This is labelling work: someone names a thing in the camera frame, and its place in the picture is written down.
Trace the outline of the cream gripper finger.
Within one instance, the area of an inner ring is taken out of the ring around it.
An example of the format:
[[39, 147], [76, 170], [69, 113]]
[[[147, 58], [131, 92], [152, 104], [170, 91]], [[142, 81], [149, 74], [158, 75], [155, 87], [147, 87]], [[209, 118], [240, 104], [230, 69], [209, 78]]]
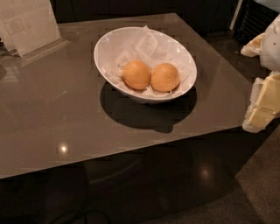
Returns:
[[279, 113], [280, 73], [273, 71], [265, 79], [255, 79], [242, 128], [251, 133], [258, 133]]
[[250, 40], [242, 49], [241, 54], [247, 57], [260, 56], [262, 53], [262, 41], [265, 34], [261, 33]]

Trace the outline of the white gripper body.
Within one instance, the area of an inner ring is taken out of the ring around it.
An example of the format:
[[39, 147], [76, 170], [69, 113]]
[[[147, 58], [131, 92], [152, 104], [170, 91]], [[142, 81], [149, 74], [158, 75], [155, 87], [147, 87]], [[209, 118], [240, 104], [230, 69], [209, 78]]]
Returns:
[[264, 32], [260, 47], [260, 62], [263, 67], [280, 72], [280, 14]]

